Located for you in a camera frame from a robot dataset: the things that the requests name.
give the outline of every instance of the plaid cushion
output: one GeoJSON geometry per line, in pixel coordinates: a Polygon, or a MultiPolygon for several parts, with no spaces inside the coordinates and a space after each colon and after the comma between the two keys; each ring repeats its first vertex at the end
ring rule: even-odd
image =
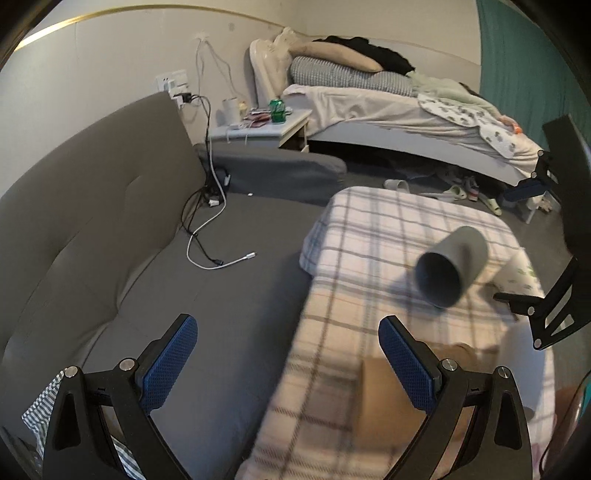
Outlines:
{"type": "Polygon", "coordinates": [[[396,72],[361,72],[328,60],[298,56],[290,66],[290,75],[298,85],[321,87],[354,87],[416,96],[410,78],[396,72]]]}

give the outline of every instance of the metal screw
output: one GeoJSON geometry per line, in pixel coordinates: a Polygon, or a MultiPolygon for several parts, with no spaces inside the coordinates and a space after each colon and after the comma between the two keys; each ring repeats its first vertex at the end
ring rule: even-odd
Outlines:
{"type": "Polygon", "coordinates": [[[457,362],[455,360],[452,360],[451,358],[444,359],[441,362],[441,365],[443,366],[443,368],[445,368],[445,370],[448,370],[450,372],[457,370],[457,362]]]}
{"type": "Polygon", "coordinates": [[[121,362],[119,362],[119,368],[121,370],[123,370],[124,372],[131,370],[134,366],[135,366],[135,361],[133,358],[126,358],[125,360],[122,360],[121,362]]]}
{"type": "Polygon", "coordinates": [[[496,371],[499,372],[499,375],[503,378],[509,378],[511,376],[511,370],[507,367],[499,367],[496,371]]]}
{"type": "Polygon", "coordinates": [[[66,377],[72,378],[78,373],[78,367],[68,367],[66,368],[66,377]]]}

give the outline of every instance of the green can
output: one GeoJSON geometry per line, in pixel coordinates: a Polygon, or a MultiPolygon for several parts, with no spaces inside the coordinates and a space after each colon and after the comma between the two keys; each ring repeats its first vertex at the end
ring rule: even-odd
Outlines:
{"type": "Polygon", "coordinates": [[[285,103],[280,98],[271,100],[269,102],[269,108],[271,110],[271,121],[274,124],[285,123],[285,103]]]}

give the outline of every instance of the wall outlet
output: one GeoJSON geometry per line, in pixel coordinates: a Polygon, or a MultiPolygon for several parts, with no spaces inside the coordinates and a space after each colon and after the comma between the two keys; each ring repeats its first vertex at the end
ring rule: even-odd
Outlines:
{"type": "Polygon", "coordinates": [[[183,104],[181,97],[175,97],[179,93],[189,92],[189,78],[186,70],[177,70],[176,72],[163,73],[156,77],[156,85],[159,92],[168,92],[170,98],[177,102],[180,108],[183,104]]]}

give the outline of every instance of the white headboard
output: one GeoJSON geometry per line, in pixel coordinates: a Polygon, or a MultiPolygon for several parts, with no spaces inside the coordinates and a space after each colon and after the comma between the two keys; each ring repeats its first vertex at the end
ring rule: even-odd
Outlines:
{"type": "Polygon", "coordinates": [[[289,82],[287,72],[291,65],[289,48],[300,41],[297,34],[285,27],[275,40],[254,40],[250,46],[252,69],[255,72],[256,97],[260,107],[279,98],[289,82]]]}

